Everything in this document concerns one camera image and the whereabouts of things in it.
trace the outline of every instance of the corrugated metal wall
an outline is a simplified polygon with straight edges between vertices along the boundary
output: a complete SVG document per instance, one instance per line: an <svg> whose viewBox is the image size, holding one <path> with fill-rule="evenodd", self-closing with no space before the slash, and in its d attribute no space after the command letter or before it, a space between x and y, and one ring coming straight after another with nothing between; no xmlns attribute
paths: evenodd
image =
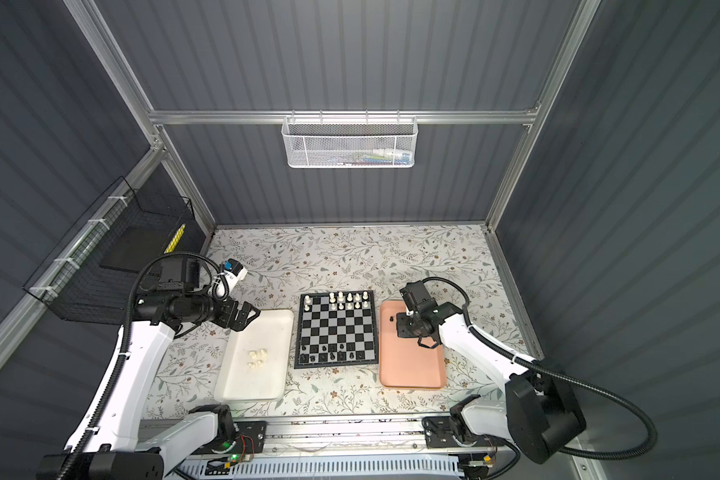
<svg viewBox="0 0 720 480"><path fill-rule="evenodd" d="M171 125L219 224L484 220L520 125L421 126L413 168L295 169L275 125Z"/></svg>
<svg viewBox="0 0 720 480"><path fill-rule="evenodd" d="M64 4L0 2L0 321L148 147Z"/></svg>
<svg viewBox="0 0 720 480"><path fill-rule="evenodd" d="M577 2L98 5L156 109L524 110ZM288 168L277 128L168 127L219 224L483 220L521 129L422 127L412 169L347 172Z"/></svg>
<svg viewBox="0 0 720 480"><path fill-rule="evenodd" d="M0 2L0 322L50 249L149 145L61 1ZM116 328L43 316L0 370L0 479L62 448Z"/></svg>
<svg viewBox="0 0 720 480"><path fill-rule="evenodd" d="M601 6L498 236L545 353L656 421L608 477L720 478L720 1Z"/></svg>

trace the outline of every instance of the orange plastic tray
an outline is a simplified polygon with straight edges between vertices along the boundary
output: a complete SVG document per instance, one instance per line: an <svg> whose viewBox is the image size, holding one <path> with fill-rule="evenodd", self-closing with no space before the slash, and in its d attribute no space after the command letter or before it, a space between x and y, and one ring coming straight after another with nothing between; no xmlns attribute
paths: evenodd
<svg viewBox="0 0 720 480"><path fill-rule="evenodd" d="M378 379L391 388L441 389L446 380L443 347L425 349L418 339L399 338L395 319L405 310L402 300L387 300L379 308Z"/></svg>

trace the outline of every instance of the wire basket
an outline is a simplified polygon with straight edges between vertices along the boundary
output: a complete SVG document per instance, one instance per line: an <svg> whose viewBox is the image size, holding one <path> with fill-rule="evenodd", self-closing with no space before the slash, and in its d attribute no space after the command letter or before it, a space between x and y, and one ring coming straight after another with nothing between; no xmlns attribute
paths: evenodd
<svg viewBox="0 0 720 480"><path fill-rule="evenodd" d="M59 251L57 246L46 258L44 266L50 264L54 274L41 275L41 267L24 284L26 292L62 320L122 324L128 293L137 271L144 266L133 270L103 264L113 247L120 249L122 244L118 240L123 235L150 236L152 248L140 252L140 256L147 258L144 264L164 253L169 244L173 251L200 252L205 240L195 221L191 200L178 195L128 190L123 197L116 198L105 215L88 222L93 227L68 256L54 258ZM39 283L41 276L47 280ZM156 282L157 277L158 273L150 272L142 287Z"/></svg>
<svg viewBox="0 0 720 480"><path fill-rule="evenodd" d="M418 125L282 122L288 166L294 168L410 168Z"/></svg>

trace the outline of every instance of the floral tablecloth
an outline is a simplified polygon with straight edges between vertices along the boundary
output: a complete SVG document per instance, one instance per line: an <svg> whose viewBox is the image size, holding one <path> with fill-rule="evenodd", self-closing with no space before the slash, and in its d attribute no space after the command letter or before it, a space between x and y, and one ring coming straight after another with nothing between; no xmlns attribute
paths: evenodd
<svg viewBox="0 0 720 480"><path fill-rule="evenodd" d="M232 292L236 299L263 310L290 309L297 316L301 293L374 290L378 318L381 303L399 300L406 282L443 276L470 295L473 322L526 351L478 225L218 230L208 255L219 262L238 259L248 268ZM440 301L463 302L449 285L430 283L428 288ZM228 335L205 323L174 340L150 388L143 418L181 418L195 406L214 403ZM384 388L378 365L294 370L295 349L294 335L284 397L231 406L235 416L440 412L472 393L501 395L482 372L448 348L448 382L433 391Z"/></svg>

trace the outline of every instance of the chessboard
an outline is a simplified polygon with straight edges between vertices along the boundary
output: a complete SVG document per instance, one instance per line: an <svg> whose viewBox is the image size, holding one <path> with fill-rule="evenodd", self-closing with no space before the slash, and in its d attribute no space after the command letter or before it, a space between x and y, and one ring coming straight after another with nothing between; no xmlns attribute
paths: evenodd
<svg viewBox="0 0 720 480"><path fill-rule="evenodd" d="M375 309L372 291L303 294L294 368L378 363Z"/></svg>

